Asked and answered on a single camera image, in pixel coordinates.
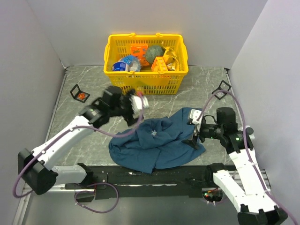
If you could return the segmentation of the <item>blue t-shirt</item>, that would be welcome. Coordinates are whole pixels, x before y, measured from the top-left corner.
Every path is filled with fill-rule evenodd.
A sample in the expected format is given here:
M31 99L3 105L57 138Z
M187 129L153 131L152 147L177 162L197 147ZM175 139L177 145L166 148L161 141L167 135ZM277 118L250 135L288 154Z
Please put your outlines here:
M179 109L170 117L147 119L131 135L112 138L108 149L111 159L118 165L151 174L154 169L167 169L184 165L205 152L197 143L194 150L182 143L188 139L194 127L187 124L190 107Z

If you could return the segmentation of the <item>orange leaf brooch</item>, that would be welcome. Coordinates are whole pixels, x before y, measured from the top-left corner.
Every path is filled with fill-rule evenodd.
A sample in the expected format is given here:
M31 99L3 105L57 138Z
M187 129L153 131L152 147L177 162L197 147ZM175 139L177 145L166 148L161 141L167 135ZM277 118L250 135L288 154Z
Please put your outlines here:
M79 95L78 95L78 98L79 99L81 99L81 100L83 100L83 99L85 99L85 93L80 93Z

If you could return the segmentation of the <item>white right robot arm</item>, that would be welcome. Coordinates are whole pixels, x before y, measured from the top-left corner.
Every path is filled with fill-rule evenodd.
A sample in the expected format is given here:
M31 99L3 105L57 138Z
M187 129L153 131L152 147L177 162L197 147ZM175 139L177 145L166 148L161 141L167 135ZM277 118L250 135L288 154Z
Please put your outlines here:
M225 148L240 177L239 185L222 163L208 165L205 182L210 187L218 186L237 211L240 225L280 225L288 215L270 196L259 170L255 150L247 130L238 130L235 111L230 107L217 109L214 124L208 124L201 111L192 109L188 124L194 125L192 136L184 143L197 149L197 142L216 139Z

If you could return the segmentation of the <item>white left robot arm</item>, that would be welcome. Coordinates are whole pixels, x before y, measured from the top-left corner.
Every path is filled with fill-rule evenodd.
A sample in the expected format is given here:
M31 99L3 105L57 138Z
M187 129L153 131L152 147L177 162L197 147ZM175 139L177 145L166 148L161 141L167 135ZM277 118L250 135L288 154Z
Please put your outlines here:
M127 94L117 86L109 86L103 95L85 106L74 119L47 142L29 151L18 153L18 177L24 180L37 195L42 195L55 185L75 183L88 188L93 182L93 171L85 164L57 166L57 162L85 137L100 132L110 137L122 138L135 132L149 107L147 98L131 89ZM115 135L101 130L112 117L123 117L131 130Z

